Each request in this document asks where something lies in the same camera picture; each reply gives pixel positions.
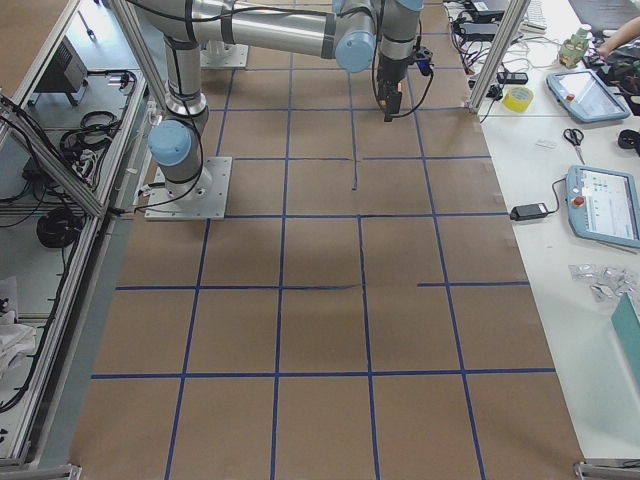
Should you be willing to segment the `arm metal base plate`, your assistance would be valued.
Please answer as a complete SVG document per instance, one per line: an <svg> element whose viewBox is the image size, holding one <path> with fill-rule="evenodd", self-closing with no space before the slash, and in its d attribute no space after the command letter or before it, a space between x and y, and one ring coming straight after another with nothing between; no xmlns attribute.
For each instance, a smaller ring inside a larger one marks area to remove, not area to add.
<svg viewBox="0 0 640 480"><path fill-rule="evenodd" d="M200 65L208 70L245 69L248 53L249 47L246 45L209 41L201 46Z"/></svg>
<svg viewBox="0 0 640 480"><path fill-rule="evenodd" d="M149 221L221 220L225 217L231 157L207 157L197 184L178 185L166 182L159 167L155 182L163 186L153 189L149 196L150 208L145 209Z"/></svg>

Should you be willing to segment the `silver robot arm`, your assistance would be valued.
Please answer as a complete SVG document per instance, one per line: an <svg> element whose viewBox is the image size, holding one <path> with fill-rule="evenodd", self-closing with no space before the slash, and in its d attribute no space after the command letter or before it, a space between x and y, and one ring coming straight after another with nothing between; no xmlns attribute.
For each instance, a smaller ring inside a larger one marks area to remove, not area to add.
<svg viewBox="0 0 640 480"><path fill-rule="evenodd" d="M401 117L401 81L410 66L432 77L431 52L417 35L420 1L336 1L331 11L243 1L136 1L164 37L167 116L148 146L168 202L200 200L212 183L202 146L209 107L202 92L200 48L209 41L256 46L335 60L349 73L372 72L384 119Z"/></svg>

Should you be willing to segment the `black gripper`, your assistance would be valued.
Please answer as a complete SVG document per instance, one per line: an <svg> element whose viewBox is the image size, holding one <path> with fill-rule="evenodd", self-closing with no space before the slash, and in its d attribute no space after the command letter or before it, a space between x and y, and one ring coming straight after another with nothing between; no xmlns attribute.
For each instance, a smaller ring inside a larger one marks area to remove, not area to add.
<svg viewBox="0 0 640 480"><path fill-rule="evenodd" d="M405 78L410 64L410 57L392 59L386 55L379 56L376 99L384 108L385 122L391 122L399 112L402 102L400 83Z"/></svg>

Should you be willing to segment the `person forearm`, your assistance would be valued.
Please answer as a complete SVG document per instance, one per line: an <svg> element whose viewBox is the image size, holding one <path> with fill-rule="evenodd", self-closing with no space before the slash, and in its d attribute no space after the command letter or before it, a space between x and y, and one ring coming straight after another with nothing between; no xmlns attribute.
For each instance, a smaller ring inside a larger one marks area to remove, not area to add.
<svg viewBox="0 0 640 480"><path fill-rule="evenodd" d="M620 46L634 40L640 33L640 18L626 22L619 27L610 37L596 48L596 52L603 58L607 58Z"/></svg>

